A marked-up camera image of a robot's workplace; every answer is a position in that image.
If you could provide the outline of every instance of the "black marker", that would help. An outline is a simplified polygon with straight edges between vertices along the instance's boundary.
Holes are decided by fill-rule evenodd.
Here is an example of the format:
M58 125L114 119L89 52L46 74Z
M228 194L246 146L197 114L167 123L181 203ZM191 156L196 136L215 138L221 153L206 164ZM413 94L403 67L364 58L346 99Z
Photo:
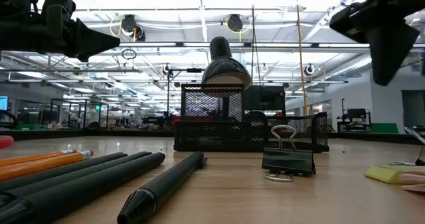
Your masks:
M46 180L52 177L70 173L72 171L77 171L83 168L88 168L94 165L102 164L117 158L122 158L127 156L127 154L118 152L115 154L105 155L99 158L90 158L83 162L76 162L73 164L68 164L65 166L60 166L57 168L51 168L44 171L38 171L36 173L27 174L21 177L14 177L12 179L0 181L0 192L7 191L10 189L15 189L22 187L24 185L32 184L38 181Z
M0 223L50 223L156 168L164 159L162 153L151 154L14 200L0 209Z
M132 160L142 158L144 156L148 156L150 154L152 153L140 152L140 153L132 154L124 158L118 158L116 160L98 164L89 168L84 168L82 170L73 171L64 175L52 177L43 181L38 181L36 183L25 185L23 187L18 187L15 189L4 191L3 193L0 193L0 208L4 207L6 204L12 202L13 200L22 198L26 195L30 195L32 193L36 193L38 191L41 191L50 187L54 187L62 183L66 183L67 181L72 181L74 179L84 177L85 175L90 175L98 171L112 168L117 165L124 164L126 162L130 162Z
M202 152L195 152L177 165L168 169L141 188L135 190L127 199L118 215L118 224L142 223L147 221L180 187L193 171L207 162Z

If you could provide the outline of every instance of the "orange pencil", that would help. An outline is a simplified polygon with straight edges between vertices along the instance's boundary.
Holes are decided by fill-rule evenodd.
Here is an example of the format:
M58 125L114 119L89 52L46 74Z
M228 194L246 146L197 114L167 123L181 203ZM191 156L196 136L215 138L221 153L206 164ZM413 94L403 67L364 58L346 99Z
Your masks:
M1 167L0 181L11 179L13 177L27 175L30 173L35 173L50 168L63 166L66 164L71 164L74 162L79 162L82 160L89 159L91 156L93 156L93 151L83 151L77 154L63 155L53 158L46 158L43 160L27 162L23 164L15 164L6 167Z
M21 163L31 162L35 160L41 160L45 158L53 158L53 157L62 156L66 154L73 154L76 152L77 150L62 150L62 151L51 152L47 154L37 154L37 155L23 156L23 157L17 157L17 158L6 158L4 160L0 160L0 167L21 164Z

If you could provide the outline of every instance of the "binder clip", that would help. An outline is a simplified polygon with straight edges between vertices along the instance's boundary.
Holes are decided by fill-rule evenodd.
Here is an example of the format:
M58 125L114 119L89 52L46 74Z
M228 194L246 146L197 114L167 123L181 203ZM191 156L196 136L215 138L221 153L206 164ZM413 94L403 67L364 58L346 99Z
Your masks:
M290 144L292 149L282 148L282 138L275 130L287 128L292 131L290 136ZM297 130L291 126L278 125L272 129L272 134L278 138L278 148L264 148L262 168L270 170L271 174L266 179L271 181L289 182L293 181L294 175L311 175L315 174L315 165L313 160L313 151L297 150L293 138L297 134Z

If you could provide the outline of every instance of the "wooden desk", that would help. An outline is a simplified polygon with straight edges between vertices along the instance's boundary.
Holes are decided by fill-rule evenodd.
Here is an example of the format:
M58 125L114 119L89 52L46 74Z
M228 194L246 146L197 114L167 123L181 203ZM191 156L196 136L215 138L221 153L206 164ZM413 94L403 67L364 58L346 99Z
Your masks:
M264 178L259 153L205 153L196 171L150 223L416 223L424 220L425 196L368 179L371 165L413 162L420 146L329 140L329 153L315 154L317 175L292 183ZM174 152L172 138L79 137L15 142L3 158L66 148L129 154L142 150L167 155L164 164L121 186L56 223L116 223L127 196L190 153Z

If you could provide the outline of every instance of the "computer screen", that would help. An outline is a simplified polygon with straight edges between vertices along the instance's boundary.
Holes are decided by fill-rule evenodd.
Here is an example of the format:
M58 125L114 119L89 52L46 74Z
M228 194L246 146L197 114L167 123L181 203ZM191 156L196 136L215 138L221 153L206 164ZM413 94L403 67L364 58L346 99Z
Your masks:
M9 101L8 96L0 96L0 110L7 111L7 103Z

